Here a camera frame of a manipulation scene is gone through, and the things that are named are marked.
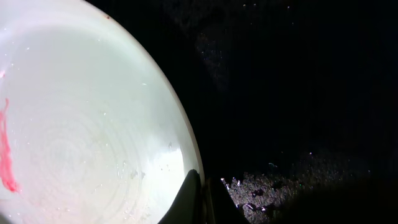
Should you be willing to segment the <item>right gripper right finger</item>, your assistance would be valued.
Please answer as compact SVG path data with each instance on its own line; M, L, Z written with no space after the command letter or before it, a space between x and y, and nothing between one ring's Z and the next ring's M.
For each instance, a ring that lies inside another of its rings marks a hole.
M205 185L206 222L209 224L249 224L239 212L221 180L208 179Z

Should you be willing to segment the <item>light blue plate top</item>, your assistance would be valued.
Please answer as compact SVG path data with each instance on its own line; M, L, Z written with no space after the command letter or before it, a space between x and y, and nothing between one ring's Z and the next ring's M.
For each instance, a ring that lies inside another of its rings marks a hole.
M178 96L86 1L1 1L1 221L159 223L202 172Z

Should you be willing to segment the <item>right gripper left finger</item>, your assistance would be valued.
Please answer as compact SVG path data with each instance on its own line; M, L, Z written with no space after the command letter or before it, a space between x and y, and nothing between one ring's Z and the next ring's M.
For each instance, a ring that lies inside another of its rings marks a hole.
M202 223L201 180L199 173L192 169L188 172L172 205L159 224L200 223Z

